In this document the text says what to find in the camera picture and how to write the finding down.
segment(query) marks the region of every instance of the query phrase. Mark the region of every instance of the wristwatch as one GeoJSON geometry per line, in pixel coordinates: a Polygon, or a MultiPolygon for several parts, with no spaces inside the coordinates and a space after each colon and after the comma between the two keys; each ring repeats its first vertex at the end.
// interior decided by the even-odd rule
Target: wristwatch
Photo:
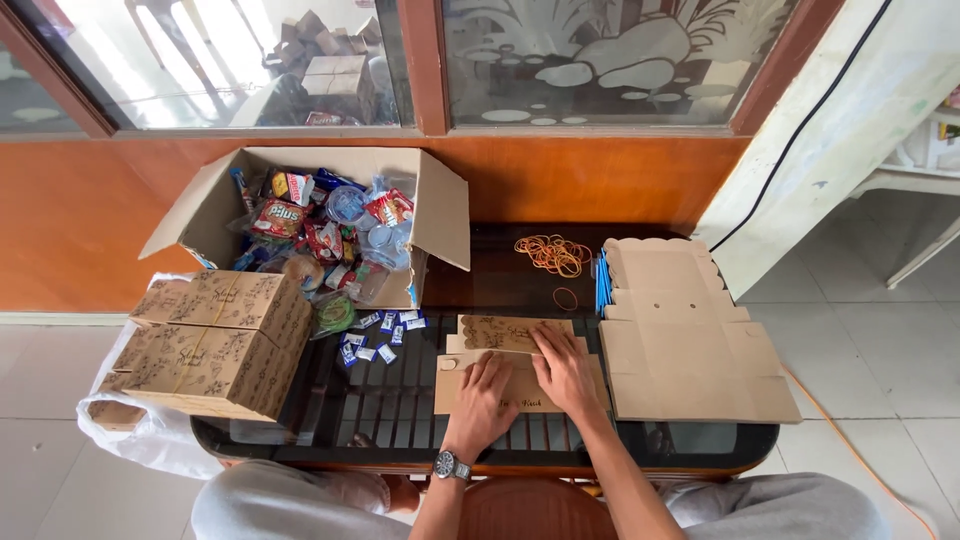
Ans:
{"type": "Polygon", "coordinates": [[[444,450],[433,460],[433,473],[438,479],[455,477],[466,480],[470,478],[470,467],[461,463],[453,452],[444,450]]]}

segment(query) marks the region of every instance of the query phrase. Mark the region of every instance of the pile of rubber bands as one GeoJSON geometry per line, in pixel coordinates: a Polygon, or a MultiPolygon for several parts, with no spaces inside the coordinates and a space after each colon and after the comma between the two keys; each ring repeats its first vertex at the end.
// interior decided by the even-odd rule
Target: pile of rubber bands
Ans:
{"type": "Polygon", "coordinates": [[[559,234],[537,234],[516,241],[514,250],[530,256],[534,266],[564,278],[576,278],[593,258],[587,246],[564,240],[559,234]]]}

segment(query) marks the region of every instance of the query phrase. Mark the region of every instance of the watch face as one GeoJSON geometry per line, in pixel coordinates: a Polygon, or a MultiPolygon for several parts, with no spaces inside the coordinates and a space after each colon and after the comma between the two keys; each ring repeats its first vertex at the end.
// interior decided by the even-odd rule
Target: watch face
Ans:
{"type": "Polygon", "coordinates": [[[437,456],[437,459],[433,462],[433,472],[437,473],[437,476],[445,479],[453,474],[454,459],[453,454],[444,450],[440,452],[440,455],[437,456]]]}

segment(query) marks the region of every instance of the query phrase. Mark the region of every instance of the gray pants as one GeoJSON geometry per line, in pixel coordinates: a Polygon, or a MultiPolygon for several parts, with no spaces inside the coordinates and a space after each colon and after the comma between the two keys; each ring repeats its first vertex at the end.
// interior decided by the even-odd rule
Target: gray pants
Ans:
{"type": "MultiPolygon", "coordinates": [[[[691,540],[890,538],[865,495],[815,473],[685,483],[662,496],[691,540]]],[[[251,461],[204,486],[191,522],[199,540],[406,538],[410,526],[382,515],[389,507],[390,492],[374,475],[251,461]]]]}

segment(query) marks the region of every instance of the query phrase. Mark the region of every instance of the dark table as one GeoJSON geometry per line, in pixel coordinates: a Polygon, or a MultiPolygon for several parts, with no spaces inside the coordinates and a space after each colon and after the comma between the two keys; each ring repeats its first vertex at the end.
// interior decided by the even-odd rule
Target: dark table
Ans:
{"type": "MultiPolygon", "coordinates": [[[[680,237],[629,224],[473,224],[472,271],[430,258],[422,302],[429,327],[404,335],[403,346],[394,347],[393,364],[360,360],[345,368],[338,336],[310,342],[278,423],[193,417],[201,445],[226,459],[271,459],[307,470],[429,474],[448,418],[433,414],[437,354],[444,354],[446,337],[456,333],[458,314],[571,319],[589,351],[603,357],[588,265],[573,279],[535,268],[527,255],[514,251],[516,240],[531,234],[561,234],[594,252],[611,237],[680,237]],[[573,291],[579,307],[560,309],[553,299],[557,287],[573,291]],[[348,447],[358,432],[378,448],[348,447]]],[[[566,293],[558,299],[565,307],[572,304],[566,293]]],[[[379,325],[360,332],[370,337],[368,347],[389,340],[379,325]]],[[[780,431],[766,424],[613,423],[636,463],[654,479],[737,475],[770,453],[780,431]]],[[[561,413],[520,414],[480,455],[473,474],[595,478],[580,433],[561,413]]]]}

